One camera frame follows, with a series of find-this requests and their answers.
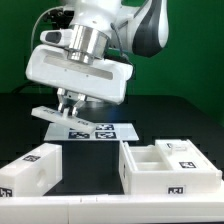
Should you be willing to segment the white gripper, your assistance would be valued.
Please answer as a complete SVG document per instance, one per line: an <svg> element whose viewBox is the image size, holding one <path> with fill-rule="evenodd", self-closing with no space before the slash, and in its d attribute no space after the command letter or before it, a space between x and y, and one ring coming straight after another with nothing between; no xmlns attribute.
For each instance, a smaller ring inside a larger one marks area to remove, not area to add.
<svg viewBox="0 0 224 224"><path fill-rule="evenodd" d="M85 104L85 95L115 104L123 102L133 72L131 65L108 59L95 59L92 65L87 65L69 60L67 55L64 49L42 44L35 48L26 68L29 80L59 88L59 112L70 108L68 91L74 92L73 116Z"/></svg>

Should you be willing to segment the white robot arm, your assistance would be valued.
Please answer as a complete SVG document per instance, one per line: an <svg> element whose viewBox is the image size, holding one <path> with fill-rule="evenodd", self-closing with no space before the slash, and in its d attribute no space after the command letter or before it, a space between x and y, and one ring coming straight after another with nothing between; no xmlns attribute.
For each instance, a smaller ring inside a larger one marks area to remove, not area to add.
<svg viewBox="0 0 224 224"><path fill-rule="evenodd" d="M88 97L119 104L134 68L127 54L158 54L169 34L168 0L139 7L122 0L66 0L66 27L41 33L29 59L27 78L58 89L59 111L77 113Z"/></svg>

